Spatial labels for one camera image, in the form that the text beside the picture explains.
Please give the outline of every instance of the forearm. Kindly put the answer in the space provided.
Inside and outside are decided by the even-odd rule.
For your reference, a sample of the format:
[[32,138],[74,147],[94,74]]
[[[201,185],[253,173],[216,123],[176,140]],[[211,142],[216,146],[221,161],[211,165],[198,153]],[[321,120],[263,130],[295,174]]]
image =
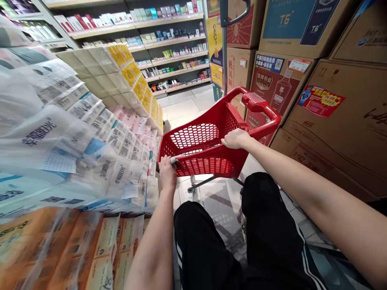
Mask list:
[[254,139],[243,146],[378,289],[387,279],[387,218],[297,161]]
[[172,285],[173,193],[162,190],[137,249],[126,290],[165,289]]

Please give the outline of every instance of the leg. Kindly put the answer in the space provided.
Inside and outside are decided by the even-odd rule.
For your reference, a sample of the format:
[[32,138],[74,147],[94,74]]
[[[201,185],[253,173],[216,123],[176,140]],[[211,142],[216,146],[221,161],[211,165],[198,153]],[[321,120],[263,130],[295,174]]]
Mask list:
[[246,178],[242,212],[247,218],[247,284],[264,279],[273,286],[325,290],[304,236],[270,175],[257,172]]
[[242,267],[199,203],[183,203],[174,225],[182,289],[239,289]]

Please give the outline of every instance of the price tag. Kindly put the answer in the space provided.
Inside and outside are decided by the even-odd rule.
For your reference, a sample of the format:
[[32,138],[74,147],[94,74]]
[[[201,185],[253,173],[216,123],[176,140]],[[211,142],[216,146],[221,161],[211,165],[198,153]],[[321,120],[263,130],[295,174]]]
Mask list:
[[289,69],[304,73],[310,63],[311,62],[309,60],[293,58],[293,60],[290,62]]

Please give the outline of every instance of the tiled floor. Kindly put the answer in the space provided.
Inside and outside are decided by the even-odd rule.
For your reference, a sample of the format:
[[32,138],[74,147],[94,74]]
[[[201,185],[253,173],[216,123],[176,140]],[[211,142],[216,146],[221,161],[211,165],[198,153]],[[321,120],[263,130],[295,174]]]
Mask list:
[[[206,112],[213,104],[212,85],[197,87],[193,90],[158,99],[162,106],[163,119],[168,120],[171,129],[184,125]],[[264,168],[249,155],[242,173],[241,180],[254,172],[265,172]],[[194,182],[201,182],[211,175],[196,175]],[[213,219],[215,226],[225,241],[226,247],[241,261],[246,263],[246,244],[244,243],[241,227],[241,186],[232,179],[217,178],[201,187],[196,193],[190,194],[187,189],[191,186],[191,178],[180,177],[175,191],[174,208],[177,209],[186,201],[199,202]],[[322,242],[316,234],[313,224],[296,208],[289,197],[281,190],[283,201],[291,216],[297,222],[305,238],[315,242]]]

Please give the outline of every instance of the shopping cart frame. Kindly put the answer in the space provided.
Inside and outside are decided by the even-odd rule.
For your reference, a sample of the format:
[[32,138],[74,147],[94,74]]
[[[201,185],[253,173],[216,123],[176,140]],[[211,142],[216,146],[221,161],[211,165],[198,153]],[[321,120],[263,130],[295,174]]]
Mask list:
[[[251,112],[263,112],[270,122],[249,131],[249,126],[230,104],[232,99],[242,94],[242,103]],[[240,128],[259,140],[274,132],[281,122],[281,116],[272,109],[268,102],[256,93],[243,87],[236,87],[219,99],[207,112],[195,120],[165,133],[161,139],[159,162],[161,157],[168,155],[176,157],[176,172],[178,177],[199,174],[213,174],[212,177],[188,188],[193,193],[199,186],[215,178],[232,178],[238,180],[248,152],[243,149],[230,149],[221,143],[224,136]]]

